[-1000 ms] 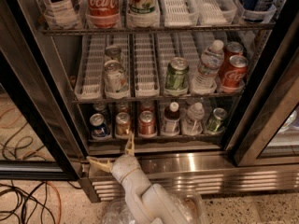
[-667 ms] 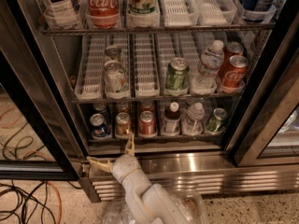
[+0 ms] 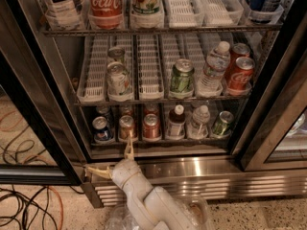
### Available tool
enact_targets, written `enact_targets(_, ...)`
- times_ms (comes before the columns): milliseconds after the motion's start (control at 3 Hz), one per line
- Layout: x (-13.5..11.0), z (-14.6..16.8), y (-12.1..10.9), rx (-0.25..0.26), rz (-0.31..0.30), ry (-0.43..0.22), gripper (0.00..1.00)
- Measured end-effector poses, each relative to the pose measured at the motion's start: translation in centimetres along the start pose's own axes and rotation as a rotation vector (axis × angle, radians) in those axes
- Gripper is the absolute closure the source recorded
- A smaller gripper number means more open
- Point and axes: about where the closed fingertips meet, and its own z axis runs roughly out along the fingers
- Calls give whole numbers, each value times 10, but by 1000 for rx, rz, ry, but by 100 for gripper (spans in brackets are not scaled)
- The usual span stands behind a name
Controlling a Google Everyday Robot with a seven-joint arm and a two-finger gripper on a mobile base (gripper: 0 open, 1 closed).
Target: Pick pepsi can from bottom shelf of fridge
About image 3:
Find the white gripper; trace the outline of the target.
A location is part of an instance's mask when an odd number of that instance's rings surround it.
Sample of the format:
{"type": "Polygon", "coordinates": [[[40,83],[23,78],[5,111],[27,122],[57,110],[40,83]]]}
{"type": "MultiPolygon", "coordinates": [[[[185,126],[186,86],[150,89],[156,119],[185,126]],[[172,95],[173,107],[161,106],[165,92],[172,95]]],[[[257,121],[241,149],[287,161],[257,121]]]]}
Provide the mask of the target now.
{"type": "Polygon", "coordinates": [[[86,169],[104,179],[111,179],[120,188],[130,182],[133,186],[143,182],[143,176],[140,168],[134,159],[134,148],[132,139],[129,138],[124,151],[124,157],[126,159],[121,160],[111,171],[110,168],[101,170],[98,168],[87,167],[86,169]]]}

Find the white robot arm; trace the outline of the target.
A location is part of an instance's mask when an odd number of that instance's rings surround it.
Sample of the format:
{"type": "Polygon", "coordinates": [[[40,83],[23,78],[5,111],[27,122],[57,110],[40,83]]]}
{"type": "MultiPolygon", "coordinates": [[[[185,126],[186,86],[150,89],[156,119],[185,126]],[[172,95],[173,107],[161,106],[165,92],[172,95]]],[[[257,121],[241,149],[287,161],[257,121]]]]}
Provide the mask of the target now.
{"type": "Polygon", "coordinates": [[[154,187],[134,160],[129,138],[124,158],[112,169],[87,166],[88,172],[110,178],[126,195],[127,207],[142,230],[197,230],[192,219],[162,187],[154,187]]]}

